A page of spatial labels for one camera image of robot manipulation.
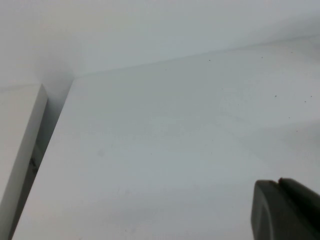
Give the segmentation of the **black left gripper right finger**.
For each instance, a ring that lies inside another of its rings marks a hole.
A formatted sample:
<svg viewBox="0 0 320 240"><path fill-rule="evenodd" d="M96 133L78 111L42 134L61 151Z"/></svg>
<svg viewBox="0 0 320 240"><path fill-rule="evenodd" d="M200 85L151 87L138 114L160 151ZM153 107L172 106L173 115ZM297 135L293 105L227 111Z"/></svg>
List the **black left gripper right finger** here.
<svg viewBox="0 0 320 240"><path fill-rule="evenodd" d="M280 188L311 225L320 224L320 195L292 178L280 178Z"/></svg>

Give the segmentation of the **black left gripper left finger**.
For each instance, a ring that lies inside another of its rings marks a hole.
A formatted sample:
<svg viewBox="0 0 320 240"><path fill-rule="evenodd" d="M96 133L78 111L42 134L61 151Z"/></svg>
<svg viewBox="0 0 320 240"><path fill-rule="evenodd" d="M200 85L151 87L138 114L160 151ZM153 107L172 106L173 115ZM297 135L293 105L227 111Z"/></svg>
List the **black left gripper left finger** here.
<svg viewBox="0 0 320 240"><path fill-rule="evenodd" d="M251 209L251 228L255 240L318 240L320 225L311 225L279 180L257 180Z"/></svg>

